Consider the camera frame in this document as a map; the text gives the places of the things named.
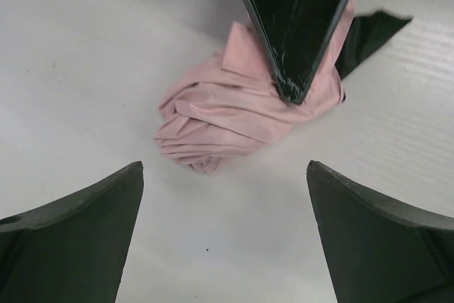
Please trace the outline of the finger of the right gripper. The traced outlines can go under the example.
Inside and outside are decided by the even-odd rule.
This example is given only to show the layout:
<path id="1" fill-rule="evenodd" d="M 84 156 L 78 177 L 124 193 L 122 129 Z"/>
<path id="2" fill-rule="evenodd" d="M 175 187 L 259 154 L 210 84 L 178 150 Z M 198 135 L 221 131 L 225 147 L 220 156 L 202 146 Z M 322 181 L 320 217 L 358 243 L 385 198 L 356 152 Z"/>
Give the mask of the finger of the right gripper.
<path id="1" fill-rule="evenodd" d="M 349 0 L 243 0 L 282 100 L 300 105 Z"/>

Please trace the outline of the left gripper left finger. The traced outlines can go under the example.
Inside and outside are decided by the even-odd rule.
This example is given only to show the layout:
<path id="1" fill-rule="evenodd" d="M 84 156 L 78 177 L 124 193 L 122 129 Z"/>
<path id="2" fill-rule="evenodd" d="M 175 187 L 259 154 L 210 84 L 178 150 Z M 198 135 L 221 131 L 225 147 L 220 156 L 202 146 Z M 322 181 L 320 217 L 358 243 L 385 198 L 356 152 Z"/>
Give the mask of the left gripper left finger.
<path id="1" fill-rule="evenodd" d="M 1 220 L 2 302 L 115 302 L 143 197 L 143 164 Z"/>

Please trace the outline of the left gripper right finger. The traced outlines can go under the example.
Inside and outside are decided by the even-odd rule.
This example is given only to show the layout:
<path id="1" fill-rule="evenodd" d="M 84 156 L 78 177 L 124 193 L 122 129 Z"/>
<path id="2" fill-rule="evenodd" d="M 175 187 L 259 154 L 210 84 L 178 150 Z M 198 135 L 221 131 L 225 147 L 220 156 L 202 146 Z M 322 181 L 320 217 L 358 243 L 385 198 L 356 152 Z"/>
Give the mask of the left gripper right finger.
<path id="1" fill-rule="evenodd" d="M 312 160 L 306 180 L 338 302 L 452 302 L 453 218 Z"/>

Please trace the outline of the pink folding umbrella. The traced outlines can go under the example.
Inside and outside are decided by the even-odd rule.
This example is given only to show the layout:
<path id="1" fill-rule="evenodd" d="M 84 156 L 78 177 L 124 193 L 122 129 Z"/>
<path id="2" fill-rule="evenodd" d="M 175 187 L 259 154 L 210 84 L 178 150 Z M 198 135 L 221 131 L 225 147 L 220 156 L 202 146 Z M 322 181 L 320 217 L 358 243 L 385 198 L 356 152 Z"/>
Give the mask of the pink folding umbrella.
<path id="1" fill-rule="evenodd" d="M 342 81 L 410 22 L 383 10 L 356 15 L 349 1 L 300 105 L 280 99 L 252 22 L 233 22 L 225 47 L 167 90 L 155 142 L 204 174 L 251 155 L 343 103 Z"/>

